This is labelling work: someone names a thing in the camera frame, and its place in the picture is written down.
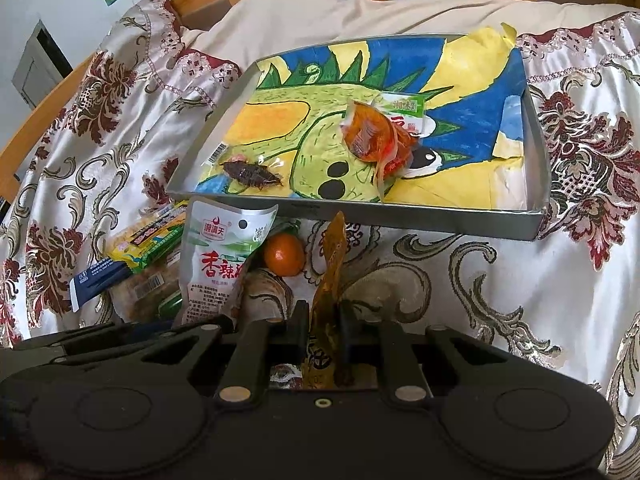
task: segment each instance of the metal tray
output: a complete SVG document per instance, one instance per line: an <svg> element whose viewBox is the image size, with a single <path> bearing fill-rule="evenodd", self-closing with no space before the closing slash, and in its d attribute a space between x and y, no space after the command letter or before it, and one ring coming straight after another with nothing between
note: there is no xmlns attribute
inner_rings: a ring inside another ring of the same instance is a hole
<svg viewBox="0 0 640 480"><path fill-rule="evenodd" d="M445 38L449 41L461 36L451 34L417 35L417 37ZM257 63L254 62L233 88L226 92L218 108L212 113L181 160L167 186L167 192L172 197L184 199L201 195L245 209L268 208L278 204L280 216L293 218L328 221L338 211L343 211L347 222L366 225L513 240L533 240L538 234L549 200L551 173L542 129L528 89L522 96L527 210L482 210L193 192L193 189L198 185L203 162L222 142L224 135L258 85L260 70Z"/></svg>

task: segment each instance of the bed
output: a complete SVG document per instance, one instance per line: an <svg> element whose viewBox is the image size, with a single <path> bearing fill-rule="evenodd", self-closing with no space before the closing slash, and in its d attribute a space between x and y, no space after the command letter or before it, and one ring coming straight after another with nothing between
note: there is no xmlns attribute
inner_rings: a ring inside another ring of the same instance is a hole
<svg viewBox="0 0 640 480"><path fill-rule="evenodd" d="M166 184L190 139L255 59L335 40L509 23L554 179L539 239L349 224L342 292L376 305L368 316L392 316L410 332L446 324L591 384L616 413L603 468L636 478L637 0L229 0L232 9L211 30L180 26L179 16L214 1L132 7L0 153L0 195L13 202L0 228L2 345L113 317L108 295L73 312L68 280L102 257L109 233L168 203ZM33 148L18 182L14 173ZM302 221L303 274L250 275L247 319L286 316L294 298L311 299L324 270L325 227Z"/></svg>

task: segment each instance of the blue paint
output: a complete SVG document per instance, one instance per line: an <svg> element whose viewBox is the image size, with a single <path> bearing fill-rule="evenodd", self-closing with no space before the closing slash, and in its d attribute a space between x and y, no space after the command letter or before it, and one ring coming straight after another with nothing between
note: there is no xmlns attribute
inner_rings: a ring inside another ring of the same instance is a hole
<svg viewBox="0 0 640 480"><path fill-rule="evenodd" d="M404 90L407 93L418 93L433 75L442 56L445 40L442 38L387 38L368 40L369 64L365 78L369 76L385 59L389 65L384 79L384 86L389 86L413 74L417 70L422 73ZM286 54L281 58L291 72L297 67L310 63L324 65L331 51L328 46L310 46Z"/></svg>
<svg viewBox="0 0 640 480"><path fill-rule="evenodd" d="M329 48L325 45L321 45L294 50L288 54L282 54L280 57L287 64L289 70L293 72L299 64L305 66L310 63L317 63L322 66L328 61L330 54L331 51Z"/></svg>
<svg viewBox="0 0 640 480"><path fill-rule="evenodd" d="M196 186L196 193L224 193L231 184L231 179L226 174L221 173L212 176L209 180L199 183Z"/></svg>
<svg viewBox="0 0 640 480"><path fill-rule="evenodd" d="M504 102L502 110L502 123L500 131L507 139L524 140L522 124L522 98L517 95L510 95Z"/></svg>
<svg viewBox="0 0 640 480"><path fill-rule="evenodd" d="M405 93L418 93L436 70L444 38L387 38L369 40L369 67L367 75L376 69L385 57L389 56L389 67L386 72L385 88L397 83L409 74L421 68L420 76L403 90Z"/></svg>
<svg viewBox="0 0 640 480"><path fill-rule="evenodd" d="M429 117L457 124L460 129L450 134L425 137L420 140L421 145L436 151L442 149L468 156L464 160L446 162L441 170L470 162L491 160L502 123L505 101L512 96L520 99L525 87L526 76L522 57L520 51L514 48L504 70L489 88L463 97L458 102L426 112Z"/></svg>

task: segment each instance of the screw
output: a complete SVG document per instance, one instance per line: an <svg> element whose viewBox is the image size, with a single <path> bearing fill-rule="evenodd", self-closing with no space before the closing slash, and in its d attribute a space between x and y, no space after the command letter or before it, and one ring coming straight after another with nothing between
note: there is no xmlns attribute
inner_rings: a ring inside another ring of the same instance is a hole
<svg viewBox="0 0 640 480"><path fill-rule="evenodd" d="M404 402L417 402L427 396L427 391L420 386L400 386L396 390L396 397Z"/></svg>
<svg viewBox="0 0 640 480"><path fill-rule="evenodd" d="M251 390L244 386L227 386L220 390L219 395L225 402L244 402L251 397Z"/></svg>
<svg viewBox="0 0 640 480"><path fill-rule="evenodd" d="M331 399L316 399L316 408L328 408L332 405Z"/></svg>

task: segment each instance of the tangerine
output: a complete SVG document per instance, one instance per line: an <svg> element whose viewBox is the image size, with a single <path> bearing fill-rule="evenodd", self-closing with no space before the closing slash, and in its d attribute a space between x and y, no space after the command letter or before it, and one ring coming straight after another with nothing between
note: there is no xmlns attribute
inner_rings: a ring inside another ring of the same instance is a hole
<svg viewBox="0 0 640 480"><path fill-rule="evenodd" d="M297 276L305 267L305 248L291 233L278 233L264 245L264 263L278 276Z"/></svg>

